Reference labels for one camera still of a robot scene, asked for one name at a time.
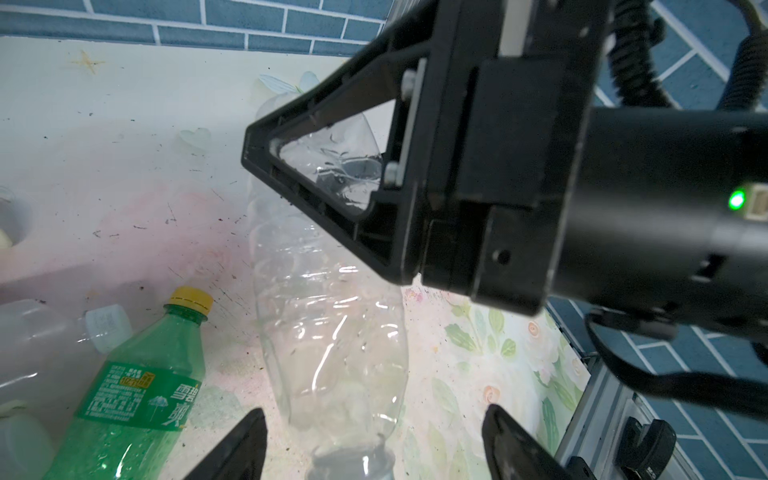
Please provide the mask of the clear crushed bottle white cap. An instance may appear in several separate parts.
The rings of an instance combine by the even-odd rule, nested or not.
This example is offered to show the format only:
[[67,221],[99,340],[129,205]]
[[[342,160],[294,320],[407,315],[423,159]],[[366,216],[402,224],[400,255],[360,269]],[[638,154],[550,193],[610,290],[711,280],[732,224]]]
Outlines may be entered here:
[[263,357],[308,477],[392,478],[408,381],[400,289],[255,178],[247,219]]

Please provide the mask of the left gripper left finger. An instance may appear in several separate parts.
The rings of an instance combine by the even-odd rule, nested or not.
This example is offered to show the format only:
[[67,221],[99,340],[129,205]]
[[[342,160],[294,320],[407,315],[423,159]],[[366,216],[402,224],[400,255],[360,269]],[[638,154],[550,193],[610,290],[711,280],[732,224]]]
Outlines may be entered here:
[[251,410],[199,464],[186,480],[259,480],[268,446],[261,408]]

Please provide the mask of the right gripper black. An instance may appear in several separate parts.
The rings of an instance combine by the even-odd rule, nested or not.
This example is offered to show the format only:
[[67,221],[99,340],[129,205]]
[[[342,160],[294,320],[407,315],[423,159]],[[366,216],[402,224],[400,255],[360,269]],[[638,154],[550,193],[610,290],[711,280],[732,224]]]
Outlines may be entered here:
[[[605,274],[566,226],[611,14],[608,1],[398,2],[387,38],[246,128],[242,166],[391,283],[525,314],[550,295],[592,301]],[[364,113],[401,106],[415,66],[389,147],[398,199]]]

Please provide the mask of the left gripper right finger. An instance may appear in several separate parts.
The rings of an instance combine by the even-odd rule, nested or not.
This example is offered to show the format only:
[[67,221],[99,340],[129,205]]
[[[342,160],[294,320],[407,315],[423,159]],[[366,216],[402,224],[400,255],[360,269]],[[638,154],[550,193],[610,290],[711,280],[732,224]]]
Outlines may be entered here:
[[482,424],[493,480],[567,480],[572,476],[501,406],[491,404]]

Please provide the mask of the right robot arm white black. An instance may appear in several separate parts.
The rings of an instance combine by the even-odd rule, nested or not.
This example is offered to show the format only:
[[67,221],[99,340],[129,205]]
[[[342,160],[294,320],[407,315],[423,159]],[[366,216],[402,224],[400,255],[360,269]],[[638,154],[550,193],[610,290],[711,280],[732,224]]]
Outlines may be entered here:
[[668,105],[644,1],[422,1],[251,124],[242,164],[384,279],[606,326],[767,339],[767,29]]

